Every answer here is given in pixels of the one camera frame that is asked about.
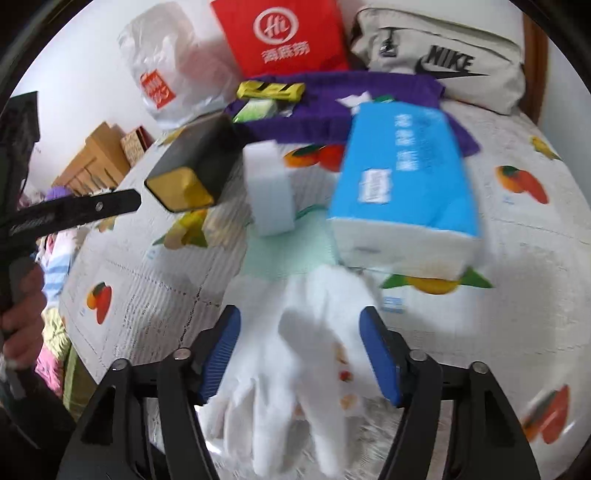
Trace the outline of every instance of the hi logo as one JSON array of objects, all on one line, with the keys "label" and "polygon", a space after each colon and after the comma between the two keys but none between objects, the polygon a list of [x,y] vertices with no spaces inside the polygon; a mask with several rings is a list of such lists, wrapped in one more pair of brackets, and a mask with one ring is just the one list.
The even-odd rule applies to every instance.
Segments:
[{"label": "hi logo", "polygon": [[[468,70],[468,67],[472,65],[472,61],[474,61],[472,55],[440,47],[439,45],[431,45],[429,53],[418,59],[414,71],[415,73],[427,73],[436,79],[486,76],[486,73],[472,73]],[[453,72],[428,69],[428,65],[453,70]]]},{"label": "hi logo", "polygon": [[281,45],[294,37],[299,26],[291,10],[272,7],[259,14],[252,28],[259,40],[269,45]]}]

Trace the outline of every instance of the barcode label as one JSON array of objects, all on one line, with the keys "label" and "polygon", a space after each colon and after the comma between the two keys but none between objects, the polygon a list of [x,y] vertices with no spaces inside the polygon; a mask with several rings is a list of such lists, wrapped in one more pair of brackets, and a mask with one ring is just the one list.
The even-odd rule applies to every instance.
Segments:
[{"label": "barcode label", "polygon": [[389,168],[365,170],[361,178],[359,201],[361,203],[388,203],[390,201]]}]

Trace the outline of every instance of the wooden headboard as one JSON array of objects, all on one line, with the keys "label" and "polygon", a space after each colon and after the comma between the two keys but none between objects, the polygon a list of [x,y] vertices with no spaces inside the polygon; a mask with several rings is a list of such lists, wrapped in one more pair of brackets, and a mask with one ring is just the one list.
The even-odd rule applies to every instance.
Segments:
[{"label": "wooden headboard", "polygon": [[52,186],[65,186],[76,195],[87,195],[115,188],[129,169],[119,136],[103,122],[86,138],[84,148]]},{"label": "wooden headboard", "polygon": [[525,39],[525,95],[519,107],[533,123],[540,119],[546,75],[548,70],[548,37],[544,31],[527,15],[523,14],[523,32]]}]

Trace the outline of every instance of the white circular logo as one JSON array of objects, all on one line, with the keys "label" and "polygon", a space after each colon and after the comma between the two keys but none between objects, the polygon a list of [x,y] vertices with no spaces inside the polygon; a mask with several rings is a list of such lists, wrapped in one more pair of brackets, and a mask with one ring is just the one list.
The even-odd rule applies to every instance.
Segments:
[{"label": "white circular logo", "polygon": [[297,33],[299,23],[288,8],[271,7],[261,12],[252,26],[256,37],[269,45],[290,41]]}]

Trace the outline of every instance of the pink fabric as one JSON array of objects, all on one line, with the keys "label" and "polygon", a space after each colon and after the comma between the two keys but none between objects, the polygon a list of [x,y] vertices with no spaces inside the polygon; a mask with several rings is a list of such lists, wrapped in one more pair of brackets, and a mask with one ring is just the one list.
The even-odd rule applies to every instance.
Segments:
[{"label": "pink fabric", "polygon": [[47,386],[61,398],[63,394],[64,366],[57,360],[45,344],[37,358],[35,372],[43,379]]}]

